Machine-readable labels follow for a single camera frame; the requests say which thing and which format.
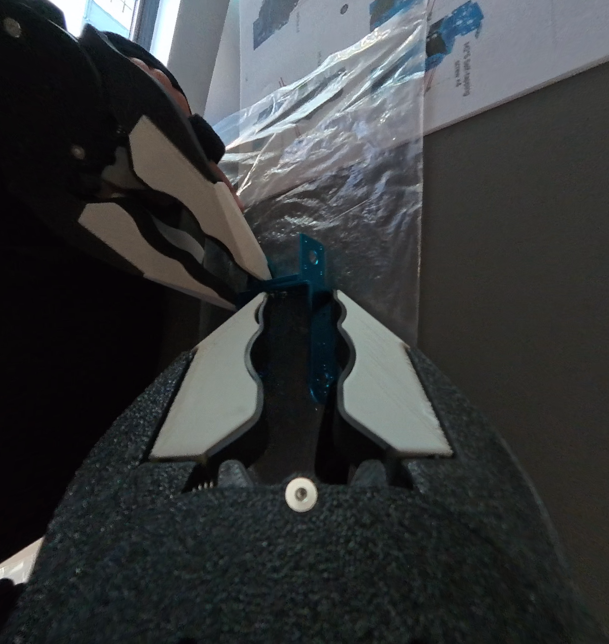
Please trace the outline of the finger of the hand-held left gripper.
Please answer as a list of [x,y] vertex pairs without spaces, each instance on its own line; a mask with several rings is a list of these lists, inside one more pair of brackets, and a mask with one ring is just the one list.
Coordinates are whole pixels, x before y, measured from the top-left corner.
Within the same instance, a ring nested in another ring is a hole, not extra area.
[[203,233],[222,243],[243,270],[260,280],[271,278],[260,245],[223,182],[206,179],[147,116],[134,126],[129,144],[141,181],[180,201]]
[[225,310],[235,310],[235,294],[210,278],[195,258],[173,246],[150,216],[128,213],[116,202],[87,204],[78,222],[145,278]]

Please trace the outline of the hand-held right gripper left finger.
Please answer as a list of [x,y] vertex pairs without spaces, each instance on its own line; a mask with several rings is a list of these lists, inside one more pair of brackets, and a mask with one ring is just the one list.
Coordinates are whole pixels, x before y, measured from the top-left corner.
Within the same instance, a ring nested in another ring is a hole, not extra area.
[[197,347],[157,435],[151,461],[205,463],[257,423],[263,385],[251,362],[263,331],[261,292]]

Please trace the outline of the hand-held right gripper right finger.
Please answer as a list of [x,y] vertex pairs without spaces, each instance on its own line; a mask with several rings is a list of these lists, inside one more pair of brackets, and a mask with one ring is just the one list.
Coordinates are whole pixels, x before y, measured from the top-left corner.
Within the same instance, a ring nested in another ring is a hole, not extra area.
[[409,346],[339,289],[333,297],[341,308],[337,327],[349,349],[337,384],[342,418],[396,457],[452,457]]

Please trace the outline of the blue metal bracket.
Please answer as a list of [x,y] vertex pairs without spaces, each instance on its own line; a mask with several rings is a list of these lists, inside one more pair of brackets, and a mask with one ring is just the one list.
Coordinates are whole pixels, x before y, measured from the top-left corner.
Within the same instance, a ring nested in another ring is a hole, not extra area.
[[299,272],[266,281],[253,279],[236,297],[241,309],[260,293],[305,294],[309,313],[307,384],[313,399],[325,403],[339,377],[336,358],[337,319],[332,290],[326,285],[326,253],[323,244],[299,234]]

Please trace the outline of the grey desk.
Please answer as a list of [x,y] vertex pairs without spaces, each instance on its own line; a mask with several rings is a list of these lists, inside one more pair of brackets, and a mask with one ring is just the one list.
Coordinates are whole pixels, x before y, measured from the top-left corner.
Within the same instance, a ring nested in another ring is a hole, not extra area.
[[523,464],[609,636],[609,62],[425,137],[419,346]]

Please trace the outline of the person's left hand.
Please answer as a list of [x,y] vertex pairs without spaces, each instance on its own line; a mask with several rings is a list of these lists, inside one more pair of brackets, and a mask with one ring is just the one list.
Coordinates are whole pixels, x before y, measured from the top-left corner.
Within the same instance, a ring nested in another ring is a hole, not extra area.
[[[147,65],[143,60],[130,57],[129,60],[131,62],[138,66],[140,69],[142,69],[144,72],[146,72],[150,77],[156,79],[165,89],[165,91],[174,99],[174,101],[178,104],[180,107],[180,110],[186,117],[191,117],[190,113],[190,106],[188,105],[188,101],[186,100],[185,95],[177,90],[171,83],[170,79],[168,78],[167,75],[165,75],[161,70],[150,67]],[[222,170],[219,168],[218,164],[215,163],[213,159],[211,159],[207,155],[206,148],[204,148],[204,143],[203,141],[200,141],[200,144],[202,145],[202,148],[204,149],[205,156],[207,157],[209,167],[211,168],[211,171],[213,175],[218,179],[218,181],[223,182],[227,187],[228,190],[231,192],[237,206],[239,207],[240,211],[244,212],[244,205],[240,198],[238,197],[236,193],[236,189],[234,189],[233,185],[230,183],[226,175],[222,172]]]

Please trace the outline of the bright window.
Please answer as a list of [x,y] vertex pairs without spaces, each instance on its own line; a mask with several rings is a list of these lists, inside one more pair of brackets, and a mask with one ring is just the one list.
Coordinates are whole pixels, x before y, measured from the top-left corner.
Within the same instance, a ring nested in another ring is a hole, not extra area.
[[139,43],[147,1],[86,1],[82,24],[118,34]]

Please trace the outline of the clear plastic bag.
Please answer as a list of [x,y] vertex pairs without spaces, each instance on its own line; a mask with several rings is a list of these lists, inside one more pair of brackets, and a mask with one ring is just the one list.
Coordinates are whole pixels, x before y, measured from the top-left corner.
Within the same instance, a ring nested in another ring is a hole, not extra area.
[[275,275],[297,236],[332,288],[417,344],[426,16],[410,8],[315,71],[214,126],[223,169]]

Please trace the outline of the white instruction manual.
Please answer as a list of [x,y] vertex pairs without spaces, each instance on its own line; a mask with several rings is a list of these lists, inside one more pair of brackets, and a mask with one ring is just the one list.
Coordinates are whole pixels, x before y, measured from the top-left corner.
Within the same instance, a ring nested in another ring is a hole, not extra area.
[[240,1],[240,107],[413,10],[426,133],[609,60],[609,1]]

